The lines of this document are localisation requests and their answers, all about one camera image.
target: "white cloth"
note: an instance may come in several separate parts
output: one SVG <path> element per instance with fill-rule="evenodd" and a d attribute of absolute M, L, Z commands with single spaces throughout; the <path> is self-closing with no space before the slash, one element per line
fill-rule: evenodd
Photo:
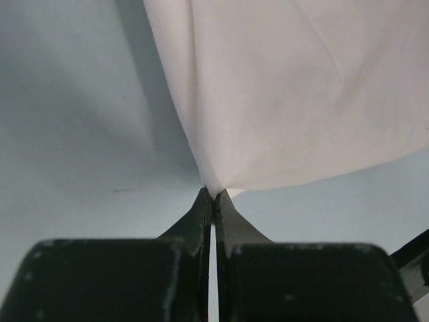
<path fill-rule="evenodd" d="M 304 184 L 429 144 L 429 1 L 144 0 L 212 193 Z"/>

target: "fabric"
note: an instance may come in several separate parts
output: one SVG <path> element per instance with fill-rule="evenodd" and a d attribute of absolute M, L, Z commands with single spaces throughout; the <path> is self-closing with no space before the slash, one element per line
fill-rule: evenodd
<path fill-rule="evenodd" d="M 272 189 L 429 145 L 429 1 L 144 0 L 204 184 Z"/>

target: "cloth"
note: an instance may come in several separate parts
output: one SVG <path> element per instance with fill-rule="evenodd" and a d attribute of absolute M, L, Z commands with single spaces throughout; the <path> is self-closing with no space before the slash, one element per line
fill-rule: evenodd
<path fill-rule="evenodd" d="M 144 0 L 204 184 L 272 189 L 429 145 L 429 1 Z"/>

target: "gray surface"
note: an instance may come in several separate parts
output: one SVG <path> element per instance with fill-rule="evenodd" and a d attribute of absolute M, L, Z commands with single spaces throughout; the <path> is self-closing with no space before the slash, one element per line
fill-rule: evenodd
<path fill-rule="evenodd" d="M 1 298 L 39 239 L 155 237 L 200 179 L 141 0 L 2 1 L 0 37 Z M 428 164 L 420 152 L 235 204 L 276 241 L 391 252 L 429 227 Z"/>

